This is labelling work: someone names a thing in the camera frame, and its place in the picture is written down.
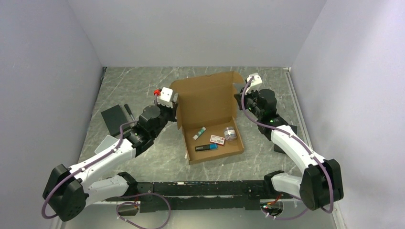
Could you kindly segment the green white glue stick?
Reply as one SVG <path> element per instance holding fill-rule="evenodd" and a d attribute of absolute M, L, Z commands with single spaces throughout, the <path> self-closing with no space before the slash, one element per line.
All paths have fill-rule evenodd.
<path fill-rule="evenodd" d="M 206 131 L 206 127 L 202 127 L 202 128 L 192 137 L 193 140 L 197 140 L 205 131 Z"/>

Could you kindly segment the brown cardboard box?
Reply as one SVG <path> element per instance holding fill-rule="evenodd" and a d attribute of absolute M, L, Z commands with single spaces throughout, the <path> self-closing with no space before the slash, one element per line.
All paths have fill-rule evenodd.
<path fill-rule="evenodd" d="M 244 83 L 237 72 L 222 72 L 211 75 L 176 80 L 170 88 L 178 93 L 176 119 L 182 130 L 189 164 L 198 164 L 244 152 L 244 144 L 236 124 L 238 104 L 234 95 L 234 83 Z M 217 149 L 196 152 L 195 147 L 210 143 L 211 135 L 224 136 L 224 129 L 233 126 L 237 139 L 225 141 Z M 202 128 L 206 131 L 197 139 L 193 136 Z"/>

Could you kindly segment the black blue marker pen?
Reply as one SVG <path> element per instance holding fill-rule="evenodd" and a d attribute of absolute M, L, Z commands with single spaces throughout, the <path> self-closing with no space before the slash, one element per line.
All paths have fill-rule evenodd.
<path fill-rule="evenodd" d="M 200 152 L 200 151 L 214 150 L 217 148 L 218 148 L 217 144 L 207 144 L 207 145 L 196 146 L 194 149 L 196 152 Z"/>

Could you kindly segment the small red white box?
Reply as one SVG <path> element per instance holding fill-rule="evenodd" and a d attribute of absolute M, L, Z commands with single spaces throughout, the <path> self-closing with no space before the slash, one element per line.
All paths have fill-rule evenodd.
<path fill-rule="evenodd" d="M 218 145 L 223 146 L 224 143 L 225 143 L 225 138 L 221 137 L 221 136 L 211 135 L 210 143 L 218 144 Z"/>

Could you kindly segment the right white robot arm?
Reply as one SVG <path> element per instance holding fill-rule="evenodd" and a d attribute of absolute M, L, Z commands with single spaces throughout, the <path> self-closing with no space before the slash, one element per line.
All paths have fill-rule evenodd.
<path fill-rule="evenodd" d="M 269 89 L 234 95 L 239 109 L 251 112 L 250 121 L 269 141 L 278 146 L 299 168 L 301 176 L 276 171 L 265 175 L 263 192 L 269 198 L 280 193 L 300 199 L 310 210 L 332 213 L 334 203 L 343 199 L 341 166 L 335 159 L 327 160 L 301 140 L 292 127 L 277 114 L 274 92 Z"/>

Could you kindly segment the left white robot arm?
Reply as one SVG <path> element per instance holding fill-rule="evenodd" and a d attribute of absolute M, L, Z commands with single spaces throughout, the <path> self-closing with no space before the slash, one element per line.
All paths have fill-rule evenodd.
<path fill-rule="evenodd" d="M 113 167 L 132 160 L 148 150 L 168 122 L 176 121 L 178 103 L 171 107 L 150 105 L 134 123 L 125 138 L 122 124 L 120 138 L 101 153 L 70 167 L 56 166 L 43 192 L 41 214 L 45 219 L 59 217 L 66 222 L 86 207 L 112 197 L 132 200 L 137 194 L 137 181 L 127 172 L 100 180 Z"/>

